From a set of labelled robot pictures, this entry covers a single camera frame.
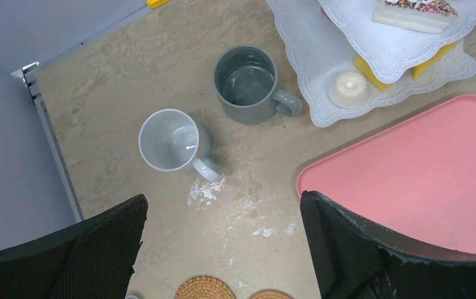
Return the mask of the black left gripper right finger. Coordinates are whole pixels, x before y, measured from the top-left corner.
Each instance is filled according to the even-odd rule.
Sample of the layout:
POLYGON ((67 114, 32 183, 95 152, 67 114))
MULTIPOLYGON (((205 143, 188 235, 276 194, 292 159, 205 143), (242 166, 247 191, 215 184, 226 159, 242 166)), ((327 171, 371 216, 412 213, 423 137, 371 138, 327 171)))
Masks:
POLYGON ((476 254, 402 235, 317 191, 303 226, 322 298, 476 298, 476 254))

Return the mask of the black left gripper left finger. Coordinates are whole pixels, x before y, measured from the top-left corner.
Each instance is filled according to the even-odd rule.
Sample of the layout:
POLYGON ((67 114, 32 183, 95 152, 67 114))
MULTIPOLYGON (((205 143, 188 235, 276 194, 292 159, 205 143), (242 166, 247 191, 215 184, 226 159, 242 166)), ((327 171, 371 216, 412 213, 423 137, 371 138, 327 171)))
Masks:
POLYGON ((125 298, 148 202, 138 194, 94 217, 0 251, 0 298, 125 298))

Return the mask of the pink serving tray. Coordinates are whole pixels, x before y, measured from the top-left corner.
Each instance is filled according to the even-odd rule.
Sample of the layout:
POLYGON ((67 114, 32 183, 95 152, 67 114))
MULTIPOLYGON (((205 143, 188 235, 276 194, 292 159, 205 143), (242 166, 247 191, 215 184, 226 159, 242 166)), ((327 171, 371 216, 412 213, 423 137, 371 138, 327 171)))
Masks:
POLYGON ((400 234, 476 254, 476 95, 308 165, 297 191, 318 191, 400 234))

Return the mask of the white small cup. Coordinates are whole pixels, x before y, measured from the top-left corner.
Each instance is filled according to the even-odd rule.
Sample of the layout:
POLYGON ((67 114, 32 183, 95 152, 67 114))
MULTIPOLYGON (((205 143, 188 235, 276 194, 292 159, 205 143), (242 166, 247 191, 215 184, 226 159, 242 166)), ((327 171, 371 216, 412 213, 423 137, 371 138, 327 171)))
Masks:
POLYGON ((142 124, 138 135, 141 157, 162 172, 193 169, 210 182, 222 178, 211 159, 212 140, 207 130, 187 113, 165 108, 142 124))

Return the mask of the white round cake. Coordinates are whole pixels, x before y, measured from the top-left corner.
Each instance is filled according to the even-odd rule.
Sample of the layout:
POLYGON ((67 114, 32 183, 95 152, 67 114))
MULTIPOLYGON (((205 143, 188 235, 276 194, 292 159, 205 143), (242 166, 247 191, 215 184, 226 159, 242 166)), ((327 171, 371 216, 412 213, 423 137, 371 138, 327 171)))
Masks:
POLYGON ((357 108, 369 97, 369 84, 359 72, 344 72, 330 85, 329 96, 340 108, 357 108))

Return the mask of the white three-tier cake stand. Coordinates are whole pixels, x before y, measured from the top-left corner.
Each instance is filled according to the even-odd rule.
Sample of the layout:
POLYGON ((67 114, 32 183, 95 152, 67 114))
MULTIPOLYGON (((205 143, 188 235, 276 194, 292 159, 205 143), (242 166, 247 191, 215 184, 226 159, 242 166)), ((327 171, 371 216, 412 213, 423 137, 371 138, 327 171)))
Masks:
POLYGON ((463 38, 476 25, 476 1, 452 1, 459 16, 439 35, 373 22, 376 1, 269 1, 268 5, 312 122, 320 128, 476 74, 476 61, 463 49, 463 38), (412 78, 415 66, 456 41, 456 47, 427 72, 412 78), (337 76, 355 69, 358 55, 380 81, 391 86, 383 92, 371 87, 364 104, 340 108, 331 101, 329 87, 337 76))

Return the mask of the yellow rectangular cake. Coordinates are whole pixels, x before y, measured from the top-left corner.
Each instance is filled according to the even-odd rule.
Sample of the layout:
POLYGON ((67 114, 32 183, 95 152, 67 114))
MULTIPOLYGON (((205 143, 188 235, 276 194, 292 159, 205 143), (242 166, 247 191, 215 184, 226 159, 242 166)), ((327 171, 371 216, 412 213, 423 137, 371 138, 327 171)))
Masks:
POLYGON ((354 59, 353 65, 361 72, 361 74, 366 77, 378 90, 385 91, 391 84, 383 83, 374 75, 369 64, 361 56, 357 56, 354 59))

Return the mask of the yellow triangular sprinkle cake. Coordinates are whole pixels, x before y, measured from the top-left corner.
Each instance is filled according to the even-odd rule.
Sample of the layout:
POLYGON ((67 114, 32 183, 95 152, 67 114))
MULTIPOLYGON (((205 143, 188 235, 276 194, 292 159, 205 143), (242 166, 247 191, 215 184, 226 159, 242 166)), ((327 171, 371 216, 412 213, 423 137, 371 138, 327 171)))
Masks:
POLYGON ((412 78, 417 80, 421 75, 427 72, 434 64, 436 64, 440 59, 442 59, 445 55, 447 55, 453 48, 456 47, 458 41, 453 42, 451 44, 447 44, 441 47, 438 52, 431 57, 429 60, 423 62, 420 65, 417 65, 413 68, 412 71, 412 78))

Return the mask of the grey mug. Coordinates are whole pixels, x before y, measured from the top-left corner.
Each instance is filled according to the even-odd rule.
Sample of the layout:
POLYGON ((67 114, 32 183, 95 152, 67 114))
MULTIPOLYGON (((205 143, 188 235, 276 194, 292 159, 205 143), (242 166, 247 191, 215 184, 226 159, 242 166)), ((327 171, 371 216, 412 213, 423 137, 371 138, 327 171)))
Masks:
POLYGON ((256 125, 276 112, 292 118, 303 113, 302 101, 279 87, 273 58, 254 45, 227 49, 214 67, 213 85, 227 116, 239 123, 256 125))

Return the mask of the white triangular fruit cake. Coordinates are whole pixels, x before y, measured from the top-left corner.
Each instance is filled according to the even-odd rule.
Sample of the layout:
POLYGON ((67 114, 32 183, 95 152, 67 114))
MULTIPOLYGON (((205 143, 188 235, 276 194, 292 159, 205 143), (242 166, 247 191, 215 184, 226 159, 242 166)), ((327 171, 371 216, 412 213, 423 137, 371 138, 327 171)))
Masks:
POLYGON ((412 31, 440 34, 459 13, 447 1, 380 1, 372 20, 412 31))

